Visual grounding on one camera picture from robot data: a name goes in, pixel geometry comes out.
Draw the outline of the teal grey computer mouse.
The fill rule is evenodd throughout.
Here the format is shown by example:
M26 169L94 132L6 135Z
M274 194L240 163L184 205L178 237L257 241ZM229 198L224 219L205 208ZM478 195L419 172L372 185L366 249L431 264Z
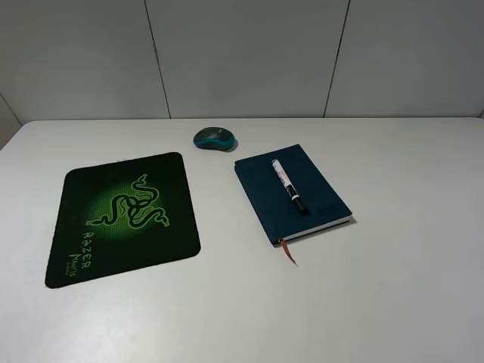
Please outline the teal grey computer mouse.
M193 138L194 145L204 150L227 151L233 148L235 141L234 134L222 127L201 129Z

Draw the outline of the dark blue notebook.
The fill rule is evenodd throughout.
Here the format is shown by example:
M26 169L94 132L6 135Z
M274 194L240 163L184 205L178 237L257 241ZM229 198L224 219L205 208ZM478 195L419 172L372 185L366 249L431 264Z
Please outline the dark blue notebook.
M300 215L292 204L271 165L274 159L284 167L308 215ZM234 171L269 242L281 247L290 261L294 258L289 241L343 225L352 218L350 208L298 144L238 160Z

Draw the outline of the black white marker pen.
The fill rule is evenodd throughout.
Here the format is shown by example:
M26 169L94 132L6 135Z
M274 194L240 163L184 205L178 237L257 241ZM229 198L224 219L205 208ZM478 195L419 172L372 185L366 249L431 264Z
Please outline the black white marker pen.
M288 174L286 173L284 167L281 165L280 161L274 159L271 161L271 165L277 174L278 178L280 179L282 185L284 186L285 191L288 193L292 204L297 209L298 213L302 216L306 216L309 214L309 210L303 199L295 189L292 181L290 180Z

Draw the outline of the black green Razer mouse pad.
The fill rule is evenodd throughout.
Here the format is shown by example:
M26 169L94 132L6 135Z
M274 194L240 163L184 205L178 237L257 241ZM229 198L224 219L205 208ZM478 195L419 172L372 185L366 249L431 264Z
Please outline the black green Razer mouse pad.
M45 285L66 287L200 250L180 153L73 169L64 179Z

